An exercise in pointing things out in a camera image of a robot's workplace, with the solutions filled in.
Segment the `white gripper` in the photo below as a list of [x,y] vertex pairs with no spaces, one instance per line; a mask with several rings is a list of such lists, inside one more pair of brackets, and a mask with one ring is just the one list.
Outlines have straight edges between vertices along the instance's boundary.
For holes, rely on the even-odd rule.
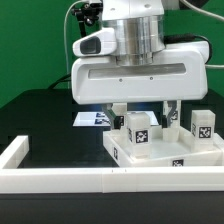
[[112,129],[121,128],[121,118],[112,104],[163,102],[163,128],[180,126],[180,101],[203,98],[207,91],[205,41],[168,44],[153,55],[153,62],[120,66],[113,56],[85,57],[72,66],[72,95],[79,104],[103,104]]

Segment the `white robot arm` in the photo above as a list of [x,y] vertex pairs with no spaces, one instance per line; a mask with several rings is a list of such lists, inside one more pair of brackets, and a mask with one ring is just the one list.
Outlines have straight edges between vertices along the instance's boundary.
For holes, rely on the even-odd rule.
[[81,12],[101,29],[73,43],[72,94],[79,104],[102,104],[114,129],[124,124],[118,103],[201,99],[212,46],[202,36],[163,32],[167,10],[212,16],[209,0],[92,0]]

